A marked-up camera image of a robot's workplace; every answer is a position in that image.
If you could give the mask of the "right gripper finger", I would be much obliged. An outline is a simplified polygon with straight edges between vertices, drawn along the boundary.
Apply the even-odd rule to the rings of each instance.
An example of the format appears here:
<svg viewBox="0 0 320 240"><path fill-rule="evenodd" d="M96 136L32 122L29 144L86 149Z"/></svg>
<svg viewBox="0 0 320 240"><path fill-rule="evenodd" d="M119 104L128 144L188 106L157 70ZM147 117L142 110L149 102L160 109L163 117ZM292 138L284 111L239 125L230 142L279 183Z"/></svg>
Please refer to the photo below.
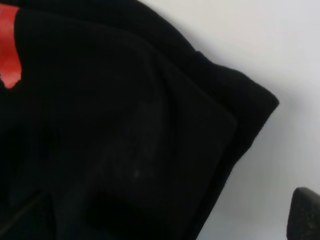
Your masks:
<svg viewBox="0 0 320 240"><path fill-rule="evenodd" d="M320 195L307 187L298 187L293 192L286 237L320 240Z"/></svg>

